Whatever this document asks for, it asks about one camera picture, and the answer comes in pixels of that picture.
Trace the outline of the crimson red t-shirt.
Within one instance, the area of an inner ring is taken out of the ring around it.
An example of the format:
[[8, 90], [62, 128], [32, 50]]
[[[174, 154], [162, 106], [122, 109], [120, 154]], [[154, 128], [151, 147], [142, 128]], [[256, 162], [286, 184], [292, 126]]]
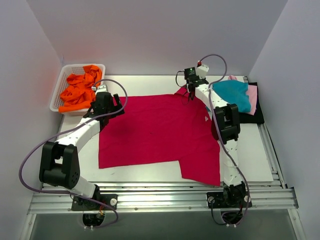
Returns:
[[130, 96], [124, 114], [99, 134], [100, 169], [178, 161], [184, 179], [218, 186], [220, 146], [199, 100], [174, 94]]

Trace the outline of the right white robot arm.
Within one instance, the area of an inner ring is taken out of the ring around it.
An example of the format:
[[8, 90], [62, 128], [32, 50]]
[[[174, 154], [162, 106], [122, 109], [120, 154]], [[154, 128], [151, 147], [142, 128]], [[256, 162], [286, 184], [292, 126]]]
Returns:
[[220, 162], [222, 163], [223, 183], [229, 189], [222, 193], [223, 203], [227, 206], [234, 206], [240, 201], [240, 194], [236, 187], [248, 193], [248, 182], [240, 170], [238, 158], [238, 139], [241, 131], [239, 110], [236, 104], [225, 101], [214, 91], [213, 83], [206, 79], [209, 67], [198, 65], [188, 67], [182, 72], [186, 81], [184, 87], [189, 93], [189, 98], [197, 98], [210, 109], [211, 133], [217, 138], [222, 153]]

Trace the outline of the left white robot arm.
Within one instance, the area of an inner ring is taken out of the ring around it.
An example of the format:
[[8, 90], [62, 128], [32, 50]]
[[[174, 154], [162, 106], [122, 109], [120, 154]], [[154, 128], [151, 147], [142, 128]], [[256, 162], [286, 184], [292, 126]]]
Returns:
[[42, 147], [39, 180], [54, 187], [83, 196], [83, 204], [90, 210], [100, 206], [98, 187], [81, 176], [79, 152], [87, 142], [98, 135], [109, 120], [124, 114], [118, 94], [97, 93], [80, 123], [68, 135], [55, 142], [47, 141]]

